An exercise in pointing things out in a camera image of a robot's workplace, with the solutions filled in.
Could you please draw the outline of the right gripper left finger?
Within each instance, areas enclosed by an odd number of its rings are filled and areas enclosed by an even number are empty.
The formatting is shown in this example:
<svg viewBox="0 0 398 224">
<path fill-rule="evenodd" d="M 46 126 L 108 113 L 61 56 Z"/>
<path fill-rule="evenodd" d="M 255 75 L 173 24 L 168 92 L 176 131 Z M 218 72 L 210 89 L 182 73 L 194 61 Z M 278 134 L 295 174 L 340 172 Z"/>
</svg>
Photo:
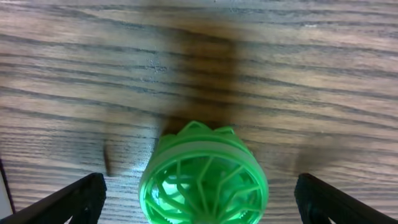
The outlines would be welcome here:
<svg viewBox="0 0 398 224">
<path fill-rule="evenodd" d="M 91 173 L 43 198 L 1 224 L 97 224 L 106 200 L 106 183 L 101 173 Z"/>
</svg>

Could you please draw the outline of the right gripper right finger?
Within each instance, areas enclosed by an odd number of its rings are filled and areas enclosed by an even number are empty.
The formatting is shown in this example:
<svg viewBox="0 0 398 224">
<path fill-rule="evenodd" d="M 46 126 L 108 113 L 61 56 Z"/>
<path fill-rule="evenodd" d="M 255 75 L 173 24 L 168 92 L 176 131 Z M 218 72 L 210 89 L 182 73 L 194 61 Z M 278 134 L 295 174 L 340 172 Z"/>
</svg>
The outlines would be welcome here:
<svg viewBox="0 0 398 224">
<path fill-rule="evenodd" d="M 298 176 L 294 196 L 303 224 L 397 224 L 397 220 L 308 173 Z"/>
</svg>

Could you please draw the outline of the green round plastic toy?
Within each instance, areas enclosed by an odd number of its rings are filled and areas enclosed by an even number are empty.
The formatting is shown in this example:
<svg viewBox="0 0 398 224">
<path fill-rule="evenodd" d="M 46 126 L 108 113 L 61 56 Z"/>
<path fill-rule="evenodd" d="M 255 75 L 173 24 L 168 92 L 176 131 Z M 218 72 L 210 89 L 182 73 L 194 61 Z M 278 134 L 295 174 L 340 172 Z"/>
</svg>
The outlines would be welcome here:
<svg viewBox="0 0 398 224">
<path fill-rule="evenodd" d="M 192 121 L 159 138 L 139 184 L 149 223 L 258 223 L 269 186 L 252 152 L 229 126 Z"/>
</svg>

